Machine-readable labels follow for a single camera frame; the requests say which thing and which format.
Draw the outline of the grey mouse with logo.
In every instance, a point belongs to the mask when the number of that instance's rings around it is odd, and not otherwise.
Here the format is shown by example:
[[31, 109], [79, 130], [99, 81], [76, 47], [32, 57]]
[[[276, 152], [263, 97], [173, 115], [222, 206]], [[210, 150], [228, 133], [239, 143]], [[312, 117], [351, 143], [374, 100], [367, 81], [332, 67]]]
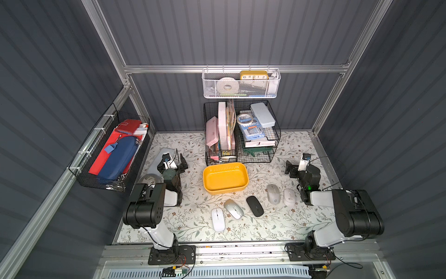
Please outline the grey mouse with logo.
[[276, 186], [275, 184], [269, 184], [267, 186], [267, 196], [268, 196], [268, 201], [271, 204], [273, 205], [279, 204], [281, 200], [281, 192], [278, 186]]

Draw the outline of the black mouse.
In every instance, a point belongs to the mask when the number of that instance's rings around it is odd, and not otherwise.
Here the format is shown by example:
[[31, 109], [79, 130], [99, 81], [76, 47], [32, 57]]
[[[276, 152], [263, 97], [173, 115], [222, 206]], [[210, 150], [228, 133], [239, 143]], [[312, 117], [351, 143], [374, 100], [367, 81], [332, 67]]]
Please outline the black mouse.
[[264, 214], [264, 209], [261, 206], [261, 203], [254, 195], [247, 197], [246, 202], [255, 217], [260, 217]]

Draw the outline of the yellow storage box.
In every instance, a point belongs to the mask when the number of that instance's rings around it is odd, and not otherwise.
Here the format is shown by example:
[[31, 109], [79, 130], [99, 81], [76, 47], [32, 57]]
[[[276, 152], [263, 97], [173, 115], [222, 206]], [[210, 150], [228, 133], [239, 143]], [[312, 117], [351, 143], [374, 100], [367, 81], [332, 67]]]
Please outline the yellow storage box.
[[239, 162], [212, 165], [203, 171], [203, 186], [211, 195], [243, 191], [248, 184], [247, 168]]

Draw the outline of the silver grey mouse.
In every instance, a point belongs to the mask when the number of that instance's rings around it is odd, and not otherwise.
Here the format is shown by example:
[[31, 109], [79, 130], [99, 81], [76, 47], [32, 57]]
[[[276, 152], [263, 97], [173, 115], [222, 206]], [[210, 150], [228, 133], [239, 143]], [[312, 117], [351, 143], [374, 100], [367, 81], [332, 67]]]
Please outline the silver grey mouse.
[[241, 219], [244, 215], [242, 208], [232, 199], [224, 202], [224, 208], [237, 220]]

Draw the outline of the white mouse with orange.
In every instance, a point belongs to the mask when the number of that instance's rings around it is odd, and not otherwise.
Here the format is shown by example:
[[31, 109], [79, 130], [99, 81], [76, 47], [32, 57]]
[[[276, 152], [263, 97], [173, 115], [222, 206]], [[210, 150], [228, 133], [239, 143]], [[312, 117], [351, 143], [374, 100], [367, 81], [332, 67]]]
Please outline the white mouse with orange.
[[225, 230], [225, 215], [221, 208], [214, 208], [211, 210], [211, 219], [213, 227], [216, 232], [222, 232]]

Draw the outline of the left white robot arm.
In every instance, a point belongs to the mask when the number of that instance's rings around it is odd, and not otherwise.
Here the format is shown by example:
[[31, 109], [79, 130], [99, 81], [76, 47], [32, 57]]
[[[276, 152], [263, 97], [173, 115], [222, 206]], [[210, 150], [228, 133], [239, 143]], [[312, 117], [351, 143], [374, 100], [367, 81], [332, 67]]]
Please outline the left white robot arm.
[[179, 207], [182, 202], [181, 174], [188, 164], [176, 149], [162, 148], [134, 185], [123, 223], [148, 237], [155, 249], [166, 251], [176, 246], [176, 236], [163, 221], [165, 208]]

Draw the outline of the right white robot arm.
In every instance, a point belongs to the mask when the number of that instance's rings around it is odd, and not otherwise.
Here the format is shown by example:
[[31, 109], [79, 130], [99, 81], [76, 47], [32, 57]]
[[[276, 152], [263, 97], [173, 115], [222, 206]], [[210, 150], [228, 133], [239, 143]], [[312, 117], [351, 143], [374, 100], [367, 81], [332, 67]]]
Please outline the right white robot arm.
[[297, 190], [306, 205], [334, 210], [334, 222], [308, 233], [306, 252], [328, 250], [346, 241], [363, 241], [384, 233], [384, 221], [365, 190], [320, 188], [321, 170], [312, 164], [309, 153], [302, 154], [298, 165], [287, 160], [285, 174], [297, 180]]

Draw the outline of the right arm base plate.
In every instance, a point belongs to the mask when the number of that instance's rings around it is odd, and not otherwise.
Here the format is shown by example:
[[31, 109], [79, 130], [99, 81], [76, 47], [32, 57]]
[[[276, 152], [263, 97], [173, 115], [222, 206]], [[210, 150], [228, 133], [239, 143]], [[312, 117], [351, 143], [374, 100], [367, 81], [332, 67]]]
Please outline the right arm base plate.
[[285, 252], [288, 254], [291, 262], [306, 261], [332, 261], [336, 257], [328, 248], [320, 248], [318, 246], [308, 246], [298, 242], [290, 242], [284, 246]]

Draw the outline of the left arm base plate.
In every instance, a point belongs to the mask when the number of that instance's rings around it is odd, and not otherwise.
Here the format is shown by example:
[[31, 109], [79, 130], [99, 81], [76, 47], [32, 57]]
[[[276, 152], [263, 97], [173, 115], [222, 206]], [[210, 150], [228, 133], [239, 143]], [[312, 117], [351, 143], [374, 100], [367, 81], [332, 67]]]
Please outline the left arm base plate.
[[167, 250], [151, 248], [148, 265], [192, 265], [196, 262], [196, 246], [180, 245]]

